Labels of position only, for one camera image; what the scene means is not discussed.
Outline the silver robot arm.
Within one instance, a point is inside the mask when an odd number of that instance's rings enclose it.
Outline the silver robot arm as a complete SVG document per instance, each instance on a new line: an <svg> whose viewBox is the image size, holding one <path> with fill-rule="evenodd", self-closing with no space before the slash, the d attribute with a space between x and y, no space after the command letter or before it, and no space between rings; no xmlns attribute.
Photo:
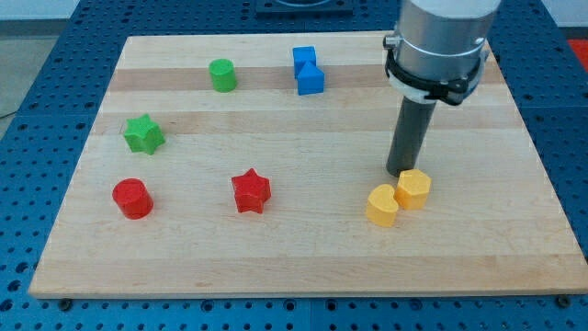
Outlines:
<svg viewBox="0 0 588 331"><path fill-rule="evenodd" d="M457 106L477 87L500 0L402 0L384 37L385 73L412 102Z"/></svg>

